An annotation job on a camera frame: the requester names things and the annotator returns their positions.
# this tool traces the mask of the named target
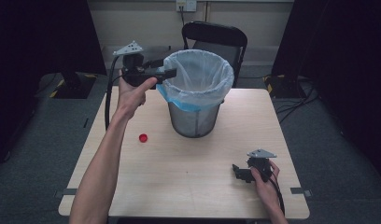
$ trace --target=plastic trash bag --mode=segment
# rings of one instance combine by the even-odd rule
[[[233,69],[226,60],[199,49],[171,54],[164,59],[163,68],[176,68],[176,77],[166,79],[157,89],[168,103],[184,111],[221,104],[234,80]]]

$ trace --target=power outlet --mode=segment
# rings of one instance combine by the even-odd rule
[[[176,11],[187,11],[187,0],[176,0]]]
[[[196,0],[187,0],[187,11],[196,11],[197,1]]]

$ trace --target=black curtain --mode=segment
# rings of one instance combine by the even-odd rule
[[[40,78],[62,71],[106,75],[87,1],[0,0],[0,160]]]
[[[381,0],[295,0],[272,73],[312,78],[381,174]]]

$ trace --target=white wall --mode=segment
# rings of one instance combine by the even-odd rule
[[[146,60],[182,49],[182,20],[175,1],[91,1],[94,26],[107,67],[112,52],[135,40]],[[244,64],[270,64],[280,44],[291,2],[202,2],[184,21],[207,21],[236,26],[248,38]]]

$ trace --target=trash can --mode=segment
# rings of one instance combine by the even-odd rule
[[[165,58],[163,68],[176,68],[176,77],[157,85],[168,103],[173,128],[185,137],[206,136],[232,87],[232,67],[217,54],[187,49]]]

